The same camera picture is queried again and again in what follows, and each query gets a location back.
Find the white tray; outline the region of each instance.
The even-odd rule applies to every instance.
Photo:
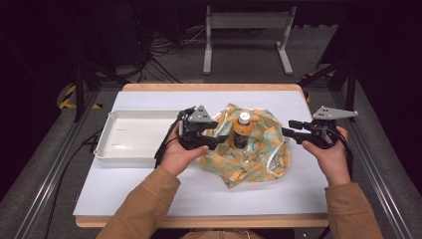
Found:
[[[94,154],[110,162],[155,162],[154,155],[177,111],[114,111],[108,113]]]

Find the hand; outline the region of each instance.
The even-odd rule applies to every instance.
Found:
[[[347,140],[347,130],[339,126],[337,130]],[[319,168],[325,174],[328,185],[333,186],[351,182],[347,170],[346,152],[340,140],[328,149],[321,149],[309,141],[303,141],[302,146],[316,157]]]
[[[182,145],[180,145],[179,140],[177,139],[178,130],[179,126],[177,124],[166,141],[168,145],[160,163],[162,167],[173,173],[175,176],[183,172],[191,161],[205,154],[209,150],[207,145],[200,146],[192,150],[186,150]]]

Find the plastic bag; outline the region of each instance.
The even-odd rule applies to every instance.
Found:
[[[241,112],[251,115],[254,126],[245,149],[232,146],[232,122]],[[205,135],[229,135],[224,143],[199,158],[205,169],[222,176],[229,188],[243,181],[259,182],[275,180],[290,166],[289,139],[283,137],[282,124],[264,109],[241,109],[236,105],[217,114],[213,120],[218,125],[204,131]]]

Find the metal rail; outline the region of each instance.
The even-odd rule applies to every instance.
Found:
[[[89,109],[92,106],[97,98],[99,93],[90,92],[88,94],[88,99],[86,101],[85,109]],[[68,135],[65,139],[65,142],[62,148],[59,151],[59,154],[56,157],[49,173],[47,174],[46,179],[41,184],[40,189],[25,216],[19,230],[15,235],[15,239],[25,239],[31,236],[31,233],[41,216],[41,213],[46,206],[50,195],[56,187],[56,184],[60,178],[60,175],[63,173],[69,154],[70,149],[74,145],[74,140],[78,136],[79,131],[81,130],[82,125],[84,124],[85,119],[87,118],[89,111],[84,111],[81,115],[81,119],[78,122],[75,122],[71,129],[68,132]]]
[[[341,94],[339,92],[332,92],[331,95],[336,103],[336,106],[339,109],[344,109],[345,102],[341,97]],[[355,123],[351,123],[350,120],[347,119],[343,122],[350,131],[349,136],[355,141],[356,146],[362,155],[363,168],[366,170],[369,180],[372,183],[375,193],[384,208],[385,214],[387,215],[397,238],[412,239],[413,236],[404,222],[403,217],[401,216],[394,199],[391,196],[390,190],[382,179],[368,148],[363,142],[362,135],[357,129],[357,126]]]

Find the tan sleeve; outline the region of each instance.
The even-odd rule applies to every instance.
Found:
[[[97,238],[149,238],[164,220],[179,179],[158,166],[127,196]]]
[[[356,183],[325,189],[328,223],[337,238],[382,238],[378,223],[363,191]]]

